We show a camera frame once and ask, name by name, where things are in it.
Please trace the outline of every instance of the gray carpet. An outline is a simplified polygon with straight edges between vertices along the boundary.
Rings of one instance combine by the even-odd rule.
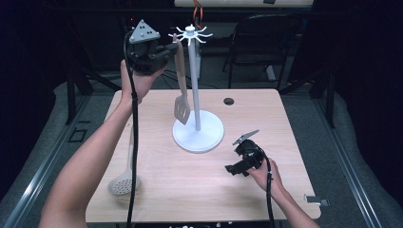
[[[221,72],[223,60],[223,56],[220,55],[203,56],[199,81],[200,89],[227,87],[227,72]],[[170,63],[168,70],[173,69],[173,65]],[[113,79],[116,74],[116,72],[103,72],[103,76],[110,79]],[[275,87],[275,83],[259,82],[265,77],[261,68],[238,69],[234,76],[233,87]],[[174,73],[166,71],[165,76],[160,77],[152,89],[178,88],[175,78]],[[36,189],[36,195],[32,194],[36,197],[32,200],[33,204],[24,205],[23,213],[19,214],[18,226],[37,226],[40,210],[58,172],[72,153],[82,144],[79,142],[82,137],[87,139],[104,120],[113,92],[98,82],[93,81],[92,84],[95,88],[92,96],[83,97],[77,93],[82,111],[78,113],[70,128],[64,125],[67,119],[66,85],[61,85],[55,89],[57,101],[48,124],[33,149],[26,166],[0,204],[0,226],[5,226],[10,215],[13,215],[12,212],[16,206],[21,208],[18,202],[32,178],[36,177],[35,173],[41,167],[43,160],[51,151],[59,149],[60,153],[53,158],[55,160],[54,167],[50,167],[52,169],[44,181],[45,184]],[[356,175],[379,219],[379,224],[373,226],[368,224],[360,205],[357,203],[352,186],[346,178],[346,173],[342,169],[334,139],[332,139],[326,123],[322,120],[321,101],[310,99],[307,93],[309,88],[309,85],[305,85],[292,94],[281,96],[281,99],[317,196],[330,202],[330,206],[321,207],[322,215],[317,220],[319,225],[322,227],[403,227],[402,208],[383,190],[371,169],[362,160],[356,147],[354,129],[345,104],[339,96],[336,96],[336,129],[331,130],[331,132],[336,133],[340,139],[342,147],[348,154]],[[169,227],[168,224],[160,225],[161,227]],[[286,221],[282,225],[289,227]],[[89,226],[115,227],[115,224],[89,224]]]

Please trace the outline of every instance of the white ladle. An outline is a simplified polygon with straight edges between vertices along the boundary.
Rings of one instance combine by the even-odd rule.
[[[127,167],[123,174],[112,180],[107,186],[107,189],[113,195],[119,196],[131,192],[131,182],[132,182],[131,163],[133,158],[133,147],[134,147],[133,142],[134,141],[132,132],[130,135],[130,146],[128,149]],[[140,185],[140,179],[139,177],[136,177],[136,188],[139,187],[139,185]]]

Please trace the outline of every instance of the table top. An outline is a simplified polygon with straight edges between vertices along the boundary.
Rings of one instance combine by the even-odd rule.
[[[300,156],[282,101],[274,89],[200,89],[200,109],[219,117],[224,126],[221,142],[211,151],[189,153],[173,136],[173,109],[179,90],[150,90],[139,106],[139,155],[133,221],[247,221],[266,220],[265,193],[252,177],[232,176],[224,166],[240,161],[232,143],[240,135],[259,129],[253,140],[274,159],[284,186],[313,219],[317,205],[304,200],[314,190]],[[113,98],[107,116],[120,101]],[[225,98],[234,103],[227,105]],[[193,109],[192,93],[188,100]],[[87,222],[126,221],[129,194],[113,196],[110,181],[125,171],[132,120],[116,147],[113,158],[86,211]],[[285,219],[273,202],[275,219]]]
[[[199,0],[203,7],[221,8],[310,8],[314,0],[276,0],[275,4],[263,3],[263,0]],[[176,7],[195,7],[190,0],[175,0]]]

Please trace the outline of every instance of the small black object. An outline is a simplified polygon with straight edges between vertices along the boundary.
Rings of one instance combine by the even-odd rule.
[[[275,3],[276,3],[276,0],[263,0],[263,3],[275,4]]]
[[[242,173],[243,176],[247,177],[249,173],[246,170],[252,167],[260,168],[261,162],[266,157],[264,151],[251,140],[241,142],[235,152],[242,156],[242,161],[233,165],[225,165],[225,169],[232,175]]]
[[[127,56],[134,61],[134,70],[142,75],[151,75],[166,66],[169,58],[176,54],[178,44],[159,46],[156,40],[129,45]]]

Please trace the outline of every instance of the slotted spatula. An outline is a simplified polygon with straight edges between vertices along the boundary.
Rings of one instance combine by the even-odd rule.
[[[130,135],[130,146],[128,149],[128,156],[127,156],[127,166],[123,174],[119,175],[117,178],[112,180],[109,185],[107,186],[107,189],[109,192],[113,195],[119,196],[123,195],[126,193],[131,192],[131,184],[132,184],[132,158],[133,158],[133,130]],[[140,179],[139,177],[136,177],[136,188],[140,184]]]
[[[184,74],[184,57],[183,46],[180,40],[177,39],[177,35],[173,35],[173,42],[178,43],[178,50],[175,55],[175,67],[177,69],[178,84],[181,89],[182,95],[175,99],[174,115],[178,121],[182,124],[186,124],[190,116],[190,105],[187,101],[187,88],[186,77]]]

